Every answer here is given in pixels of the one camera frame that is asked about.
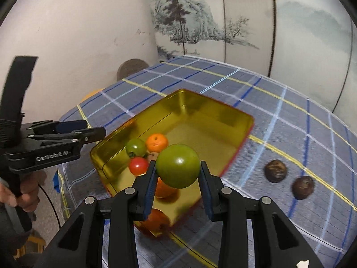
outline silver bolt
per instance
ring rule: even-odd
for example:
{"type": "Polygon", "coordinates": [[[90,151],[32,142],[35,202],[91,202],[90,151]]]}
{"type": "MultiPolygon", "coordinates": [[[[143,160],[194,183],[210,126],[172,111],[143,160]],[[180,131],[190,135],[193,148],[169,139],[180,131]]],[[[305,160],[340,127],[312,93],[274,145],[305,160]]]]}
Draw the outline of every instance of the silver bolt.
{"type": "Polygon", "coordinates": [[[224,194],[231,194],[231,193],[232,193],[232,190],[231,190],[229,187],[227,187],[227,186],[223,187],[223,188],[221,189],[221,191],[222,191],[222,193],[224,193],[224,194]]]}
{"type": "Polygon", "coordinates": [[[133,187],[128,187],[125,189],[126,194],[133,194],[135,192],[135,188],[133,187]]]}
{"type": "Polygon", "coordinates": [[[263,197],[263,198],[262,198],[262,203],[264,203],[264,204],[271,204],[271,199],[268,198],[268,197],[263,197]]]}
{"type": "Polygon", "coordinates": [[[94,197],[87,197],[87,198],[84,200],[84,202],[85,202],[86,204],[92,204],[92,203],[94,203],[94,197]]]}

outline green tomato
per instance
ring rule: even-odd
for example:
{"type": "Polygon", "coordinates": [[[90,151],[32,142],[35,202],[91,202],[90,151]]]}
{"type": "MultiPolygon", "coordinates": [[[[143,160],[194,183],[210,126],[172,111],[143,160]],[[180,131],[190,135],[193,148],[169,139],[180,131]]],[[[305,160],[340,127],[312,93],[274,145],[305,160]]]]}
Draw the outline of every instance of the green tomato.
{"type": "Polygon", "coordinates": [[[126,143],[125,151],[130,158],[143,157],[146,154],[145,142],[139,138],[131,139],[126,143]]]}
{"type": "Polygon", "coordinates": [[[156,171],[161,180],[173,188],[186,188],[199,176],[201,161],[197,153],[187,145],[174,144],[160,152],[156,159],[156,171]]]}

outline human hand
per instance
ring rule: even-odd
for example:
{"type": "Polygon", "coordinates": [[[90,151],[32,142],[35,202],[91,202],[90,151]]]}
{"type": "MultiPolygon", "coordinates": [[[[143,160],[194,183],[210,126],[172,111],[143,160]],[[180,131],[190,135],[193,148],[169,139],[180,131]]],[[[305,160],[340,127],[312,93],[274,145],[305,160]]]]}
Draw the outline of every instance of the human hand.
{"type": "Polygon", "coordinates": [[[40,199],[38,198],[38,184],[43,185],[47,175],[43,170],[38,170],[26,175],[20,184],[20,191],[23,193],[16,198],[6,186],[0,183],[0,203],[6,203],[11,207],[22,207],[25,212],[36,210],[40,199]]]}

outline blue checkered tablecloth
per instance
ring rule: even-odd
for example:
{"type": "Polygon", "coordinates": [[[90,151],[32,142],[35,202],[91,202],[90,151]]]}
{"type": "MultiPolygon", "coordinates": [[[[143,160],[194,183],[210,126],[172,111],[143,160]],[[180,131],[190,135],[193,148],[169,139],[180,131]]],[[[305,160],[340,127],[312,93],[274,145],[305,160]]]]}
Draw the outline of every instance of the blue checkered tablecloth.
{"type": "MultiPolygon", "coordinates": [[[[225,185],[242,195],[271,197],[317,253],[325,268],[342,258],[357,234],[354,204],[357,178],[357,137],[331,112],[287,86],[239,67],[197,57],[177,57],[150,67],[104,89],[66,113],[61,120],[85,118],[91,127],[114,131],[166,94],[185,88],[230,104],[252,115],[255,126],[228,172],[225,185]],[[289,169],[278,184],[262,172],[273,159],[289,169]],[[297,201],[291,184],[301,175],[315,180],[315,191],[297,201]]],[[[84,145],[81,158],[59,166],[63,212],[87,197],[108,197],[84,145]]],[[[105,226],[103,267],[108,266],[105,226]]],[[[254,247],[249,227],[249,266],[254,247]]],[[[199,205],[168,237],[155,240],[135,229],[140,267],[217,267],[221,223],[211,223],[199,205]]]]}

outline orange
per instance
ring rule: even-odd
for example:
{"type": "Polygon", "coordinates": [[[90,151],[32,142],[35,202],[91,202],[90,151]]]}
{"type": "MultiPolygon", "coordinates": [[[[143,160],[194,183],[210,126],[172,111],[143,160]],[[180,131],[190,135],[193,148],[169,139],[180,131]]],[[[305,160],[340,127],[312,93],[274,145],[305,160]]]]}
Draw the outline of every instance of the orange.
{"type": "Polygon", "coordinates": [[[161,152],[168,146],[168,140],[164,135],[156,133],[149,136],[145,144],[149,152],[161,152]]]}
{"type": "Polygon", "coordinates": [[[141,224],[152,232],[164,232],[170,227],[170,219],[162,211],[152,209],[147,220],[141,224]]]}
{"type": "Polygon", "coordinates": [[[176,188],[168,186],[161,178],[158,178],[158,185],[156,186],[155,196],[158,198],[167,198],[177,191],[176,188]]]}

